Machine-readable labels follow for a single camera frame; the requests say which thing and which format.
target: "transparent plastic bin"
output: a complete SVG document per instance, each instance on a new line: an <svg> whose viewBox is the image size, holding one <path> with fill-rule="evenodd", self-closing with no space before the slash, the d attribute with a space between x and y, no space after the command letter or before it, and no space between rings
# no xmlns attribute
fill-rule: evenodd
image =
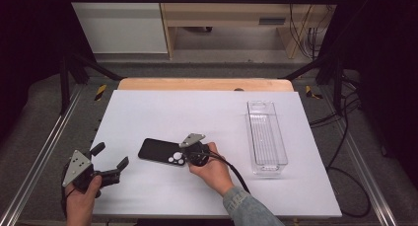
<svg viewBox="0 0 418 226"><path fill-rule="evenodd" d="M247 130L252 171L261 177L278 177L288 164L272 102L247 102Z"/></svg>

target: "black smartphone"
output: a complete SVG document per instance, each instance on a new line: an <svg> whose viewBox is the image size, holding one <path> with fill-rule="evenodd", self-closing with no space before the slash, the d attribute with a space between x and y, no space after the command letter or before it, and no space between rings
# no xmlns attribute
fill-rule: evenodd
<svg viewBox="0 0 418 226"><path fill-rule="evenodd" d="M177 143L146 138L139 150L138 157L163 164L183 166L185 160Z"/></svg>

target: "human hand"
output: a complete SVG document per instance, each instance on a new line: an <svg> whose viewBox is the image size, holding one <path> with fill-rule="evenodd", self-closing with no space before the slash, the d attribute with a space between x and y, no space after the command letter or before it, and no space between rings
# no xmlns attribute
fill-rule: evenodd
<svg viewBox="0 0 418 226"><path fill-rule="evenodd" d="M65 188L67 197L67 226L87 226L92 223L96 193L101 188L102 176L95 176L85 193L75 189L73 184Z"/></svg>
<svg viewBox="0 0 418 226"><path fill-rule="evenodd" d="M210 142L207 145L212 152L219 154L215 143ZM216 158L210 157L207 164L202 167L194 166L190 163L188 163L188 167L190 173L199 176L205 181L207 186L214 189L221 196L224 196L234 186L228 166Z"/></svg>

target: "sleeve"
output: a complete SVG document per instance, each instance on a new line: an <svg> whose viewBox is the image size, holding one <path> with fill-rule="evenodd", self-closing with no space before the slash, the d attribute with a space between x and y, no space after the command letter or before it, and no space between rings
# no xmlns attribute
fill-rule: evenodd
<svg viewBox="0 0 418 226"><path fill-rule="evenodd" d="M284 226L267 207L242 188L229 189L223 203L236 226Z"/></svg>

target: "white tabletop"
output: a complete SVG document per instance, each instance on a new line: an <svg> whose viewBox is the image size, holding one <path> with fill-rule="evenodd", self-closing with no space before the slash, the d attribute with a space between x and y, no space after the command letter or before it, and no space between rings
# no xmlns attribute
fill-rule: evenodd
<svg viewBox="0 0 418 226"><path fill-rule="evenodd" d="M279 179L262 179L251 170L245 124L248 101L271 101L289 164ZM181 142L189 133L206 135L243 176L251 194L275 215L341 216L320 160L304 109L295 92L114 91L93 146L95 169L114 169L125 156L129 165L120 184L102 189L94 214L112 217L226 217L222 197L188 167L137 157L145 138ZM231 171L237 186L240 182Z"/></svg>

